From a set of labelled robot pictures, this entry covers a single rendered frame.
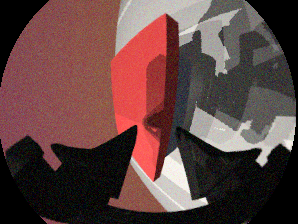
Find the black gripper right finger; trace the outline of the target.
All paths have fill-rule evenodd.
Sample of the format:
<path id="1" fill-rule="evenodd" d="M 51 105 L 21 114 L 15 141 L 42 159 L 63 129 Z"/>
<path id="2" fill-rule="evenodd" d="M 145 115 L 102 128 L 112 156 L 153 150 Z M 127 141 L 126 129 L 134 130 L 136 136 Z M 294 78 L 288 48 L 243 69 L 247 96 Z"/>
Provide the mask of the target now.
<path id="1" fill-rule="evenodd" d="M 192 200 L 205 198 L 205 193 L 220 185 L 234 169 L 258 159 L 262 151 L 258 147 L 242 152 L 222 152 L 181 127 L 176 127 L 174 136 L 180 149 Z"/>

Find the red lid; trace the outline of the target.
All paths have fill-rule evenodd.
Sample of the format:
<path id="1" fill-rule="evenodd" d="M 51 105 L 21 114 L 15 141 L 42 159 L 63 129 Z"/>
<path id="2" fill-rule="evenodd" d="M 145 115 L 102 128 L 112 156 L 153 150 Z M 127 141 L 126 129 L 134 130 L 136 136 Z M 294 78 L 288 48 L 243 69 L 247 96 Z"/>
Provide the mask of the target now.
<path id="1" fill-rule="evenodd" d="M 164 14 L 142 28 L 110 64 L 118 135 L 138 125 L 133 157 L 149 179 L 160 179 L 176 109 L 178 22 Z"/>

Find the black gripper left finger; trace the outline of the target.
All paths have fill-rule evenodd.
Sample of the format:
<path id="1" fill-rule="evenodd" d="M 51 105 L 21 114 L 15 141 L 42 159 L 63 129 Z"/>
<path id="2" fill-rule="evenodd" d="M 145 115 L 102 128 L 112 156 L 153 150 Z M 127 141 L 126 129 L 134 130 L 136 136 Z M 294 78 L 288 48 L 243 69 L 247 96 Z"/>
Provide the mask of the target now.
<path id="1" fill-rule="evenodd" d="M 110 197 L 118 198 L 133 156 L 137 133 L 138 125 L 133 124 L 120 135 L 93 149 L 65 147 L 60 143 L 49 145 L 61 164 L 92 177 Z"/>

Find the dark grey open storage box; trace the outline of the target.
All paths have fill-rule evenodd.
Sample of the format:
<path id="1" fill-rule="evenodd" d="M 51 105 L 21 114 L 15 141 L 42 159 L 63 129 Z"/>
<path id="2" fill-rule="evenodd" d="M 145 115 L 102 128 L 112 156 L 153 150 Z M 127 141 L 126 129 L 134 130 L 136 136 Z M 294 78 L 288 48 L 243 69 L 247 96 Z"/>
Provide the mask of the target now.
<path id="1" fill-rule="evenodd" d="M 189 89 L 190 89 L 190 75 L 192 75 L 192 61 L 186 59 L 186 57 L 178 55 L 178 77 L 177 77 L 177 93 L 176 93 L 176 109 L 174 109 L 172 133 L 170 133 L 170 140 L 168 148 L 166 148 L 166 156 L 172 153 L 177 148 L 176 136 L 174 131 L 176 127 L 184 127 L 186 105 L 189 100 Z"/>

